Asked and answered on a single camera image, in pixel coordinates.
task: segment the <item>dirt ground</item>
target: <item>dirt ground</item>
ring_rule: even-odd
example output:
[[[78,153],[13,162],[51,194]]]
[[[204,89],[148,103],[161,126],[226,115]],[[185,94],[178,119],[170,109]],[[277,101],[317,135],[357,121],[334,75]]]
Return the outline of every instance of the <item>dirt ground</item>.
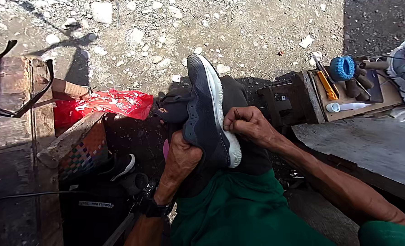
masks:
[[[284,74],[313,69],[312,52],[321,52],[327,64],[343,54],[386,53],[405,40],[405,0],[96,2],[111,3],[109,24],[97,21],[94,1],[0,0],[0,52],[17,39],[10,55],[53,59],[58,78],[96,90],[136,89],[157,96],[190,86],[182,60],[200,49],[215,67],[230,68],[223,74],[248,87],[251,105],[263,107],[255,100],[256,89]],[[137,39],[135,33],[143,36]],[[299,43],[307,36],[314,41],[303,48]],[[156,69],[154,56],[169,59],[169,65],[164,61],[166,66]],[[173,75],[183,78],[172,82]],[[145,172],[161,173],[157,120],[109,118],[110,149],[134,153]]]

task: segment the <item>white shoe sole trim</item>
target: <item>white shoe sole trim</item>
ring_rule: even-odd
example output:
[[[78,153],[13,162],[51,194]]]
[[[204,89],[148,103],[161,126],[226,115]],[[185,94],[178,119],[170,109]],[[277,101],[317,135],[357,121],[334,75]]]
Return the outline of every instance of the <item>white shoe sole trim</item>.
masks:
[[[216,124],[218,124],[218,126],[227,137],[228,142],[230,142],[230,148],[228,150],[228,154],[230,156],[230,165],[228,167],[235,168],[240,164],[240,161],[242,160],[242,151],[240,150],[240,145],[236,136],[231,132],[224,131],[223,129],[224,113],[222,111],[223,92],[221,80],[219,79],[218,74],[213,69],[209,61],[207,61],[207,59],[205,59],[201,55],[197,54],[197,56],[202,61],[202,64],[205,68],[205,74],[207,76],[207,81],[212,96],[212,105],[213,111],[215,112]]]
[[[395,56],[396,52],[398,50],[402,49],[402,48],[404,48],[404,47],[400,46],[400,47],[395,48],[391,52],[390,56]],[[395,76],[397,76],[397,73],[396,73],[396,71],[395,71],[395,69],[393,67],[392,60],[393,60],[393,58],[388,58],[387,59],[387,62],[389,63],[389,68],[387,69],[387,72],[388,72],[388,74],[390,76],[395,77]],[[405,80],[403,78],[401,78],[401,77],[395,77],[395,78],[392,78],[392,80],[400,87],[399,92],[400,92],[400,95],[401,95],[403,101],[405,102],[405,93],[404,93],[405,92]]]
[[[118,177],[126,174],[127,172],[129,172],[133,167],[134,167],[134,162],[136,161],[136,158],[134,157],[134,154],[130,154],[131,155],[131,161],[129,162],[129,164],[127,165],[127,167],[125,168],[125,170],[123,172],[121,172],[120,174],[114,176],[111,181],[115,181]]]

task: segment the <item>red plastic bag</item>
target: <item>red plastic bag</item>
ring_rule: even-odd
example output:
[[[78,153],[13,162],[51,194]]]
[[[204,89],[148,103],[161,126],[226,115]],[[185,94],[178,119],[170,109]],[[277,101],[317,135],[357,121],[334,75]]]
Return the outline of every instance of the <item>red plastic bag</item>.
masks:
[[[134,119],[145,120],[154,96],[138,91],[118,92],[114,89],[93,92],[89,100],[56,101],[55,127],[73,125],[86,114],[99,111],[118,113]]]

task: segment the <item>blue grinding wheel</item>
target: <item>blue grinding wheel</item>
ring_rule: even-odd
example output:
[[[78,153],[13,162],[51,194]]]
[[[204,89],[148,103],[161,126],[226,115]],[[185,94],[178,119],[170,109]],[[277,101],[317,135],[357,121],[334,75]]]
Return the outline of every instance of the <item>blue grinding wheel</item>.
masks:
[[[354,76],[354,61],[350,56],[336,57],[330,63],[330,76],[335,81],[347,81]]]

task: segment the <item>dark blue sneaker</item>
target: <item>dark blue sneaker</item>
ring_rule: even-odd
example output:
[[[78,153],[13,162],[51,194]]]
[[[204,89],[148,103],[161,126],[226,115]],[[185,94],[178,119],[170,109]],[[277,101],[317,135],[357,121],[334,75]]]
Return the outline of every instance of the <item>dark blue sneaker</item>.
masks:
[[[199,169],[237,167],[242,152],[236,136],[223,130],[223,92],[216,70],[199,54],[189,55],[187,70],[193,89],[183,138],[202,149]]]

